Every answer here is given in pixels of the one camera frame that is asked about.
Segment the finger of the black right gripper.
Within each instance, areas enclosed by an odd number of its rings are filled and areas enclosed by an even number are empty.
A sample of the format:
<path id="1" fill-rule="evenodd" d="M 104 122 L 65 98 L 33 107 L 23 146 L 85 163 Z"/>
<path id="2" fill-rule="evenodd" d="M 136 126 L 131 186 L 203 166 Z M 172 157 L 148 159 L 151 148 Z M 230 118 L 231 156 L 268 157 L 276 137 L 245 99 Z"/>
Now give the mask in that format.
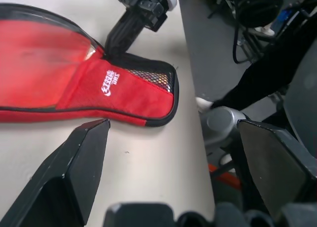
<path id="1" fill-rule="evenodd" d="M 132 45 L 135 33 L 135 15 L 127 10 L 109 32 L 105 53 L 125 53 Z"/>
<path id="2" fill-rule="evenodd" d="M 116 53 L 125 53 L 144 27 L 145 21 L 142 16 L 122 16 L 119 20 L 119 29 L 116 38 Z"/>

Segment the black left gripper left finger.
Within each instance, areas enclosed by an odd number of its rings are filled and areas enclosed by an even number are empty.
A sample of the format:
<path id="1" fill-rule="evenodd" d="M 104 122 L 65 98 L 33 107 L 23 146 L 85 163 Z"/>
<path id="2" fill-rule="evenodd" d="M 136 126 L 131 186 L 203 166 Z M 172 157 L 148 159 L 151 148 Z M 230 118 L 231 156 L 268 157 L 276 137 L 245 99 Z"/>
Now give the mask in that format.
<path id="1" fill-rule="evenodd" d="M 108 119 L 75 128 L 38 167 L 0 221 L 2 227 L 83 227 L 99 188 Z"/>

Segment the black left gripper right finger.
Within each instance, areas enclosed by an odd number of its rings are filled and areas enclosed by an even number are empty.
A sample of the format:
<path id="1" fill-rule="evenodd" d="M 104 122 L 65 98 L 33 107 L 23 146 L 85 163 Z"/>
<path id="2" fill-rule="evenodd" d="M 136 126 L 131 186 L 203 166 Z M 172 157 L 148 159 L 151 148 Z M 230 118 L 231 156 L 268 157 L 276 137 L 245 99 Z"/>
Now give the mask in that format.
<path id="1" fill-rule="evenodd" d="M 287 130 L 271 124 L 238 122 L 254 184 L 278 220 L 289 203 L 317 201 L 317 160 Z"/>

